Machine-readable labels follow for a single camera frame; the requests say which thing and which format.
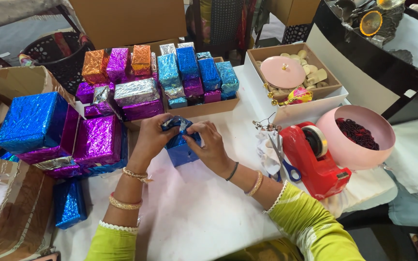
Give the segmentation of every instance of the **green sleeve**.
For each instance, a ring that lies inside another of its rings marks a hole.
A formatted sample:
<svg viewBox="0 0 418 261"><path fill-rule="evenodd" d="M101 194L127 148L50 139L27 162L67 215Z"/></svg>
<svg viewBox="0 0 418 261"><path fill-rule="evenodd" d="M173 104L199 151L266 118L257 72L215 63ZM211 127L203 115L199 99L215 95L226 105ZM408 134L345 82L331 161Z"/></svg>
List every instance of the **green sleeve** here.
<svg viewBox="0 0 418 261"><path fill-rule="evenodd" d="M319 201L287 184L267 211L306 261L364 261L352 237Z"/></svg>
<svg viewBox="0 0 418 261"><path fill-rule="evenodd" d="M137 230L133 232L99 225L85 261L133 261Z"/></svg>

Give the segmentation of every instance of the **red tape dispenser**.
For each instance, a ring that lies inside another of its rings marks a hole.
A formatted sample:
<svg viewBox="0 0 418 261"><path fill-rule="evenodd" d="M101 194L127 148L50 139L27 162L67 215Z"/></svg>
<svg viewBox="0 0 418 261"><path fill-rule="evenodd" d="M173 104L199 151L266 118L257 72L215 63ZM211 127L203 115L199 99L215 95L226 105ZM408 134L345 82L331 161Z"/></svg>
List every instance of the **red tape dispenser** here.
<svg viewBox="0 0 418 261"><path fill-rule="evenodd" d="M312 122L282 129L283 151L301 172L301 180L315 199L340 193L349 182L351 171L340 169L327 150L327 139Z"/></svg>

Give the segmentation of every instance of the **black basket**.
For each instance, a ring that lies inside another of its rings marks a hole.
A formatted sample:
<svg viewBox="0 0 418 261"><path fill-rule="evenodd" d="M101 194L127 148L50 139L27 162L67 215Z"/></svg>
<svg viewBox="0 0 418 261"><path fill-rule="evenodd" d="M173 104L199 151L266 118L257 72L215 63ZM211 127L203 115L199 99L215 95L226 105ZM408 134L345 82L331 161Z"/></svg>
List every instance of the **black basket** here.
<svg viewBox="0 0 418 261"><path fill-rule="evenodd" d="M85 52L90 51L89 43L80 46L78 33L62 33L72 55L64 57L51 35L40 38L28 45L23 54L29 55L36 61L34 65L46 67L56 80L70 94L75 95L78 84L82 80L83 61Z"/></svg>

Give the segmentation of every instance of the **gold bangle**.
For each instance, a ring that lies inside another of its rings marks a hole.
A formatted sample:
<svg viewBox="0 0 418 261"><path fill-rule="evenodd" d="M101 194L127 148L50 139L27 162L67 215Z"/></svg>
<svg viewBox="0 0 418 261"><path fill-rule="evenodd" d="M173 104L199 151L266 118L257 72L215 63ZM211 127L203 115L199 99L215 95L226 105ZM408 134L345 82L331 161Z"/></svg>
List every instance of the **gold bangle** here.
<svg viewBox="0 0 418 261"><path fill-rule="evenodd" d="M247 196L252 196L254 195L254 193L256 193L256 191L259 189L259 187L261 186L262 183L262 179L264 179L264 175L262 174L262 172L260 172L259 170L257 170L257 180L256 180L256 184L254 185L254 187L252 188L251 191L249 192L245 192L245 194Z"/></svg>
<svg viewBox="0 0 418 261"><path fill-rule="evenodd" d="M111 195L109 196L109 203L111 203L111 205L113 205L114 207L122 209L122 210L137 210L141 207L141 204L143 203L143 199L137 204L127 204L127 203L123 203L115 199L114 193L111 193Z"/></svg>
<svg viewBox="0 0 418 261"><path fill-rule="evenodd" d="M129 176L129 177L134 177L139 179L141 182L148 184L151 181L154 181L152 179L148 179L148 173L144 173L144 174L136 174L135 172L125 169L122 169L122 173Z"/></svg>

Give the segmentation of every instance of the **hand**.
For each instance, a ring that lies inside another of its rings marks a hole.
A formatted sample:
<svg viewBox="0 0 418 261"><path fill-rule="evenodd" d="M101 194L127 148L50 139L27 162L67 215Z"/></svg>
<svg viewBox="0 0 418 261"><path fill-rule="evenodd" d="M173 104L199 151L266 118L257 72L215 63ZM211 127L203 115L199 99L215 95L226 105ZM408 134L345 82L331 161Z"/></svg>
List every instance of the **hand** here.
<svg viewBox="0 0 418 261"><path fill-rule="evenodd" d="M179 127L162 131L161 125L173 117L170 113L156 115L141 122L140 134L133 150L131 158L136 162L143 163L146 167L155 156L162 151L169 140L178 134Z"/></svg>
<svg viewBox="0 0 418 261"><path fill-rule="evenodd" d="M188 146L206 166L217 175L228 178L235 168L235 162L227 156L222 136L210 121L198 122L187 128L188 134L199 132L205 145L200 147L192 137L184 135Z"/></svg>

